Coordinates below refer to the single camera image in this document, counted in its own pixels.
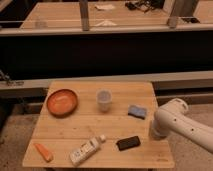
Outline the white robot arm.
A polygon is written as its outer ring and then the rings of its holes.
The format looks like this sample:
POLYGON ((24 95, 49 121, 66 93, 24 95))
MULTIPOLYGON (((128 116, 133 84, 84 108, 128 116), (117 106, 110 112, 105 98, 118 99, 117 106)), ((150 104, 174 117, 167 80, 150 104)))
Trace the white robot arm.
POLYGON ((188 104, 180 98, 159 106, 150 124, 152 137, 161 140, 173 131, 213 154, 213 127, 186 117, 188 111, 188 104))

